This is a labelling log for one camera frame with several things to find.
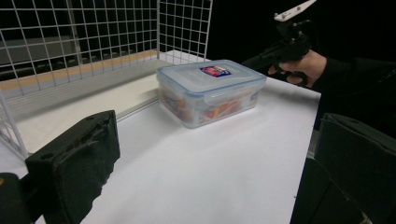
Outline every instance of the person's arm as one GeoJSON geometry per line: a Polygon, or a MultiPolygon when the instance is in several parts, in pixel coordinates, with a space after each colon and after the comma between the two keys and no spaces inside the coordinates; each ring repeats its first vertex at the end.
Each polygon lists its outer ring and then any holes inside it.
{"type": "MultiPolygon", "coordinates": [[[[396,63],[382,62],[370,59],[355,58],[350,62],[341,62],[326,58],[310,50],[300,61],[281,63],[285,71],[304,72],[308,77],[306,87],[320,92],[333,94],[351,94],[369,90],[381,81],[396,76],[396,63]]],[[[276,72],[271,67],[268,74],[276,72]]],[[[287,81],[297,84],[300,77],[288,76],[287,81]]]]}
{"type": "Polygon", "coordinates": [[[325,69],[312,90],[338,95],[370,90],[391,76],[396,77],[395,69],[396,63],[390,62],[363,58],[340,62],[327,58],[325,69]]]}

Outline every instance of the lid label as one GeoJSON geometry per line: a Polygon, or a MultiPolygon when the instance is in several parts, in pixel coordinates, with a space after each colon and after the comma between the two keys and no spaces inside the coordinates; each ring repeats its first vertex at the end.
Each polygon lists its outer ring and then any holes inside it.
{"type": "Polygon", "coordinates": [[[201,71],[204,73],[212,76],[212,77],[225,77],[231,74],[230,71],[228,71],[225,68],[219,67],[219,66],[208,66],[208,67],[203,67],[200,68],[201,71]]]}

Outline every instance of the wire mesh panel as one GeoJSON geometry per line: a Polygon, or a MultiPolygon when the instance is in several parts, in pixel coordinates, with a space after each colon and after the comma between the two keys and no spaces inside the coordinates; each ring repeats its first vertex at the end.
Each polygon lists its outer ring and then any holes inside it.
{"type": "Polygon", "coordinates": [[[3,0],[0,88],[6,98],[157,59],[157,4],[3,0]]]}
{"type": "Polygon", "coordinates": [[[158,49],[170,63],[206,59],[212,1],[159,1],[158,49]]]}
{"type": "Polygon", "coordinates": [[[59,97],[53,93],[68,84],[158,60],[205,60],[211,0],[2,0],[0,5],[0,137],[23,157],[18,130],[23,113],[13,110],[27,99],[35,100],[25,108],[34,104],[40,111],[36,101],[56,102],[50,97],[59,97]]]}

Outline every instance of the plastic food container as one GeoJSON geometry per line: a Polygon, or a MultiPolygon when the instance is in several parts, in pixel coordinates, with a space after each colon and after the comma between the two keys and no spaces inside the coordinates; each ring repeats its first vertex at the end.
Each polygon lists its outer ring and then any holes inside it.
{"type": "Polygon", "coordinates": [[[218,60],[157,69],[159,98],[188,128],[253,108],[267,77],[239,63],[218,60]]]}

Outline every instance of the black sleeve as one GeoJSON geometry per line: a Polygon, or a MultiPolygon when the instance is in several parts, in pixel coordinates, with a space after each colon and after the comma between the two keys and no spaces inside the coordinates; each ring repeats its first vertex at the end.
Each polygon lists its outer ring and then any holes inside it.
{"type": "Polygon", "coordinates": [[[396,63],[363,58],[341,62],[328,58],[325,70],[312,90],[349,95],[368,91],[391,77],[396,77],[396,63]]]}

